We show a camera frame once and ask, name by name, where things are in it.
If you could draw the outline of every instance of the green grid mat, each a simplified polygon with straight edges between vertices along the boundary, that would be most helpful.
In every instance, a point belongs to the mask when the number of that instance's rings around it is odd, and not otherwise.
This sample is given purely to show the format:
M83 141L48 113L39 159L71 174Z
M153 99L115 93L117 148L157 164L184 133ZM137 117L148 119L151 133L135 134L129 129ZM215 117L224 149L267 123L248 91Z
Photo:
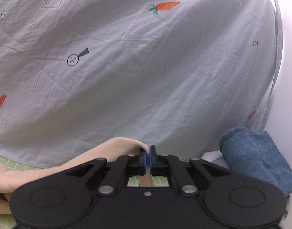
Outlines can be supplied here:
M23 171L23 170L29 170L29 169L33 169L33 170L40 169L40 168L31 167L28 165L18 164L3 157L0 157L0 164L2 164L6 170ZM166 177L154 177L154 183L156 187L168 186L168 180ZM128 186L138 187L139 176L130 177ZM0 214L0 229L12 229L15 225L16 225L16 222L12 215Z

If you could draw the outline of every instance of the blue denim fabric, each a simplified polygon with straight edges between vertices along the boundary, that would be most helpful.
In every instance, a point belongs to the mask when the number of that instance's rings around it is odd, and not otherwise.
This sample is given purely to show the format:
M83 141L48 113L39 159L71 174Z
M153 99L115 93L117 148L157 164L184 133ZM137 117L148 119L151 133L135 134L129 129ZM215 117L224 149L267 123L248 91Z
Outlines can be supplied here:
M222 136L220 152L233 171L269 182L287 197L292 192L292 170L267 132L235 127Z

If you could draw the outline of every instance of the silver screw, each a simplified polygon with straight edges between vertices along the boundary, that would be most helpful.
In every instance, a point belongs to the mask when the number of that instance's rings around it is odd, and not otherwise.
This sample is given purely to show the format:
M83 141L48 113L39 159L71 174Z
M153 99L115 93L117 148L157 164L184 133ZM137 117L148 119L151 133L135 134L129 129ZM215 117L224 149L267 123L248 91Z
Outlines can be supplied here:
M195 193L197 192L197 187L193 186L193 185L185 185L182 187L182 191L184 193L187 193L187 194L192 194L192 193Z
M145 191L145 192L144 192L144 195L145 195L145 196L152 196L152 193L151 193L150 191Z
M112 192L114 191L114 188L111 187L111 186L106 185L106 186L101 186L101 187L98 189L98 191L99 191L100 193L102 193L102 194L110 194L110 193L112 193Z

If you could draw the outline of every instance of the beige fabric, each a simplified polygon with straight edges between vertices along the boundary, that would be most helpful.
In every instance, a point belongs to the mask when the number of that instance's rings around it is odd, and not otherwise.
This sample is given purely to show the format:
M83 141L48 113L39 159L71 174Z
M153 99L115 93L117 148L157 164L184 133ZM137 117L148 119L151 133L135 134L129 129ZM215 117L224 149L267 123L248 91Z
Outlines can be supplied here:
M138 154L140 148L143 148L147 153L149 152L148 146L137 140L117 137L112 138L57 167L41 170L6 171L0 164L0 193L4 193L5 197L9 200L12 192L26 183L70 169L98 157L105 157L108 162L113 162L122 155L130 153ZM153 179L149 174L141 178L141 186L153 185ZM0 199L0 213L11 213L8 202L2 199Z

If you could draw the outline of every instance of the white fabric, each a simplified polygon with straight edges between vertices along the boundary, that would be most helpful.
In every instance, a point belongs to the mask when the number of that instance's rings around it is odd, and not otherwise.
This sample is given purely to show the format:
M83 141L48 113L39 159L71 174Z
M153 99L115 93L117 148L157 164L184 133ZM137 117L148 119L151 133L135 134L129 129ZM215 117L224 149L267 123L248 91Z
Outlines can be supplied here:
M122 136L201 156L247 126L276 51L270 0L0 0L0 155L47 168Z

